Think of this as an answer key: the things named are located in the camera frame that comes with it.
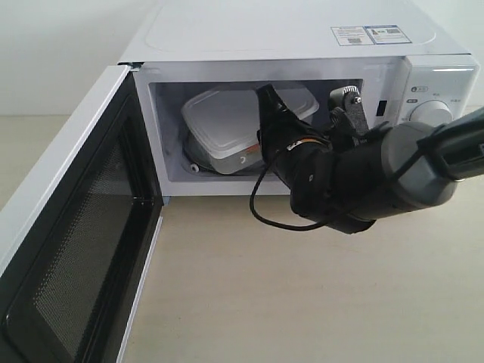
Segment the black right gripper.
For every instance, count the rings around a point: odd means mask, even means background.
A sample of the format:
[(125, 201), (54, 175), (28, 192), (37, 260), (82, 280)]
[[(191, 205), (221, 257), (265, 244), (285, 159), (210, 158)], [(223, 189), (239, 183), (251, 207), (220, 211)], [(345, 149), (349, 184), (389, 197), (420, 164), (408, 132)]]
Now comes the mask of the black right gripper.
[(257, 88), (259, 131), (257, 138), (265, 163), (256, 187), (273, 172), (290, 190), (290, 208), (310, 225), (286, 225), (256, 214), (256, 219), (287, 231), (313, 231), (329, 227), (345, 234), (368, 230), (374, 220), (359, 219), (332, 200), (335, 157), (327, 142), (299, 119), (271, 84)]

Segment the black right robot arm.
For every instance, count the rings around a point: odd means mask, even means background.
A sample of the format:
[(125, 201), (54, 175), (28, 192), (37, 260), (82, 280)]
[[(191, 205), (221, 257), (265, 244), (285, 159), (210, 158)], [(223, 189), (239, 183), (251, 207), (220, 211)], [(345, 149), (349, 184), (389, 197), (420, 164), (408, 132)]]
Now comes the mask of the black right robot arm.
[(369, 127), (360, 91), (333, 90), (330, 125), (302, 121), (275, 88), (256, 90), (257, 138), (264, 172), (290, 192), (304, 231), (329, 227), (345, 234), (377, 220), (442, 205), (457, 184), (483, 174), (483, 111), (450, 123), (420, 121)]

